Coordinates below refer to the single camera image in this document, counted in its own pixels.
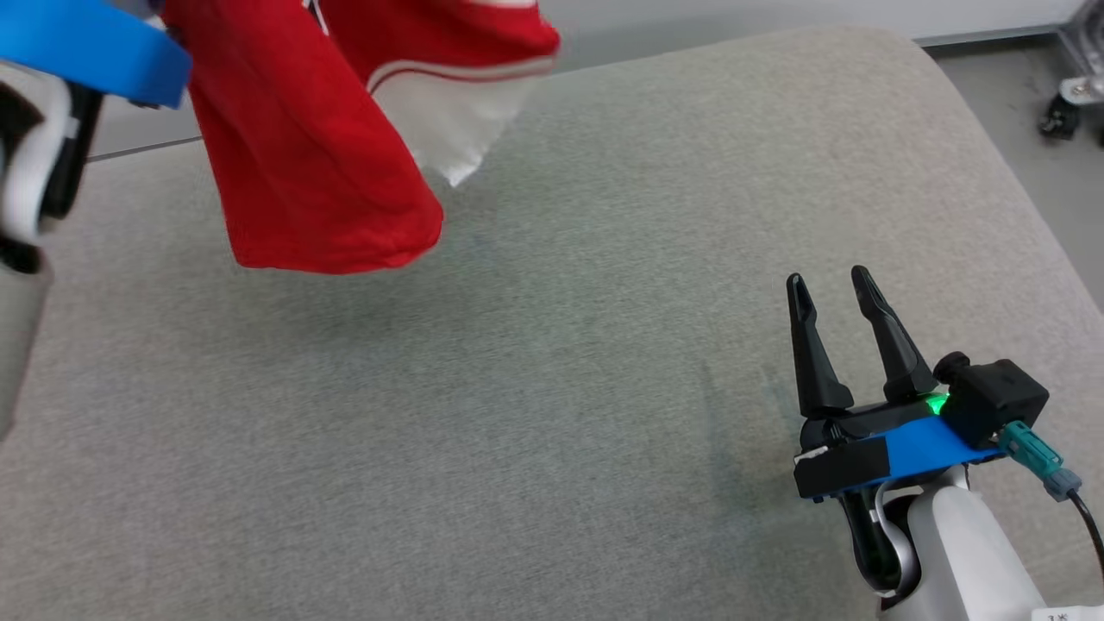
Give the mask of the red white Bulls jersey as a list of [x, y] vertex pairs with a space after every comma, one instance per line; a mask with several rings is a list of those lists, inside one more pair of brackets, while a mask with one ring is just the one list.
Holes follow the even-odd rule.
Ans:
[[539, 0], [166, 0], [234, 257], [399, 269], [555, 66]]

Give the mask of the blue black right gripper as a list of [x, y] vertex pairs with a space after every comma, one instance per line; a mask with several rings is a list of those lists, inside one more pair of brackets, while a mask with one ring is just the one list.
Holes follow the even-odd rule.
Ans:
[[802, 450], [793, 459], [802, 499], [836, 498], [843, 492], [922, 480], [944, 469], [1002, 457], [1000, 448], [969, 448], [951, 431], [938, 414], [945, 394], [919, 398], [938, 388], [934, 373], [871, 272], [856, 265], [850, 276], [861, 314], [875, 335], [888, 404], [843, 414], [854, 406], [853, 396], [825, 352], [806, 282], [800, 273], [789, 275], [786, 294], [798, 408], [809, 419], [803, 424]]

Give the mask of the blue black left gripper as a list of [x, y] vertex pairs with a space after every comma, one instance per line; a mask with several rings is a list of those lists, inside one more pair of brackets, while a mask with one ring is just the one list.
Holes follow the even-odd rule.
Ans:
[[108, 0], [0, 0], [0, 60], [169, 109], [192, 67], [166, 31]]

